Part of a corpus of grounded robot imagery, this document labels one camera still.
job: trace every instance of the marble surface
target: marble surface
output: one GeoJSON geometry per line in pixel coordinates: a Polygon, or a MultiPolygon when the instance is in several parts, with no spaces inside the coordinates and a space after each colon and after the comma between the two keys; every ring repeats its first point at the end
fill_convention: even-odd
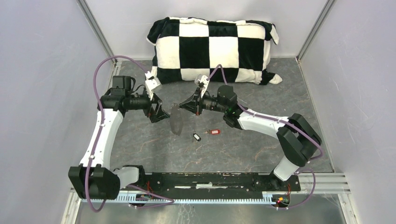
{"type": "MultiPolygon", "coordinates": [[[[150,68],[151,61],[142,61],[150,68]]],[[[291,116],[302,114],[319,133],[320,129],[302,74],[294,58],[272,58],[270,72],[283,78],[277,85],[252,83],[231,84],[239,102],[265,114],[291,116]]],[[[132,76],[137,85],[144,81],[143,72],[131,62],[122,62],[119,75],[132,76]]],[[[222,83],[211,82],[211,94],[222,83]]],[[[170,113],[172,103],[181,103],[195,91],[193,82],[163,85],[157,95],[162,99],[165,111],[170,113]]],[[[270,172],[283,157],[279,142],[267,135],[254,131],[230,128],[222,114],[203,111],[195,116],[182,111],[184,121],[180,136],[171,132],[169,119],[150,123],[143,111],[126,113],[117,132],[111,155],[111,169],[123,165],[143,165],[146,172],[270,172]],[[210,135],[208,129],[220,129],[221,134],[210,135]],[[202,140],[192,141],[198,133],[202,140]]],[[[331,172],[326,154],[309,164],[315,172],[331,172]]]]}

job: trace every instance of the metal frame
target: metal frame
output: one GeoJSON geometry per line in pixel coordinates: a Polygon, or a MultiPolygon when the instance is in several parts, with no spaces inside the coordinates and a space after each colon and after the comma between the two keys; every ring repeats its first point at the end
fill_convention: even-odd
{"type": "Polygon", "coordinates": [[[87,18],[89,24],[92,27],[95,35],[100,41],[100,44],[103,46],[107,56],[111,57],[114,56],[113,50],[111,49],[109,43],[107,42],[105,35],[103,34],[102,30],[99,27],[98,22],[96,21],[95,17],[90,10],[88,3],[85,0],[77,0],[77,3],[80,5],[81,10],[83,11],[85,17],[87,18]]]}
{"type": "MultiPolygon", "coordinates": [[[[341,203],[341,209],[344,214],[347,224],[359,224],[359,220],[356,216],[353,206],[353,199],[351,191],[349,189],[347,179],[343,173],[315,173],[316,186],[313,192],[316,195],[323,194],[337,194],[341,203]]],[[[292,194],[307,194],[312,190],[313,177],[310,173],[303,173],[299,175],[301,191],[292,192],[292,194]]],[[[108,200],[109,203],[130,203],[133,202],[136,194],[142,194],[143,192],[135,190],[122,190],[120,191],[119,197],[116,200],[108,200]]],[[[176,204],[181,203],[193,203],[193,204],[269,204],[268,198],[272,197],[272,194],[282,194],[286,192],[263,192],[263,199],[255,200],[175,200],[176,204]]],[[[74,224],[81,202],[84,202],[78,197],[77,193],[72,189],[70,191],[69,199],[66,204],[64,215],[62,218],[62,224],[74,224]]],[[[156,200],[155,203],[164,203],[166,201],[156,200]]]]}
{"type": "Polygon", "coordinates": [[[303,47],[301,48],[300,52],[297,55],[297,60],[301,60],[305,53],[307,52],[310,44],[312,43],[312,40],[315,38],[316,34],[318,33],[320,27],[323,24],[323,21],[325,20],[325,18],[327,17],[327,15],[329,14],[331,8],[333,7],[334,3],[336,2],[336,0],[327,0],[325,6],[323,7],[322,11],[319,14],[319,17],[316,19],[315,24],[313,25],[310,33],[308,34],[307,39],[305,40],[303,47]]]}

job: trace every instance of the checkered blanket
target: checkered blanket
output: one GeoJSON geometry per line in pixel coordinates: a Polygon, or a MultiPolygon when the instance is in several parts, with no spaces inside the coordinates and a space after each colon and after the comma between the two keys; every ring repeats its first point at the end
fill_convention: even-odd
{"type": "MultiPolygon", "coordinates": [[[[151,73],[163,84],[191,81],[221,64],[227,82],[277,84],[281,77],[266,69],[271,39],[278,44],[272,23],[167,17],[147,36],[156,53],[151,73]]],[[[211,81],[223,82],[220,69],[211,81]]]]}

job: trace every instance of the vertical metal post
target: vertical metal post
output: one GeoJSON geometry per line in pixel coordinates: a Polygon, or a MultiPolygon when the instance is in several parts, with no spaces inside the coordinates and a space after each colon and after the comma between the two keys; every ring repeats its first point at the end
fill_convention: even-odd
{"type": "Polygon", "coordinates": [[[312,43],[312,40],[315,38],[316,33],[319,31],[320,27],[323,24],[323,21],[329,14],[331,8],[333,7],[334,3],[336,0],[327,0],[325,6],[323,7],[322,11],[319,14],[319,17],[316,19],[315,24],[313,25],[307,39],[305,40],[303,47],[301,48],[300,52],[297,55],[297,60],[300,62],[300,60],[304,57],[305,53],[307,52],[310,44],[312,43]]]}
{"type": "Polygon", "coordinates": [[[80,5],[81,10],[83,11],[85,17],[87,18],[89,24],[91,25],[95,35],[99,39],[100,43],[103,46],[103,49],[105,50],[107,56],[114,56],[114,53],[107,42],[102,30],[99,27],[99,24],[96,22],[95,17],[93,16],[91,10],[89,9],[88,3],[85,0],[77,0],[77,3],[80,5]]]}

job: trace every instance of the checkered cushion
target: checkered cushion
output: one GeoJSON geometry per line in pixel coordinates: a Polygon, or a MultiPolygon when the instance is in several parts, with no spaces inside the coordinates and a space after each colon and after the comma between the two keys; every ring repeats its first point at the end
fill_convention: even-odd
{"type": "MultiPolygon", "coordinates": [[[[280,76],[266,69],[271,39],[278,44],[272,23],[167,17],[147,36],[156,53],[151,73],[163,84],[192,81],[221,64],[227,82],[277,84],[280,76]]],[[[211,80],[223,82],[221,71],[211,80]]]]}

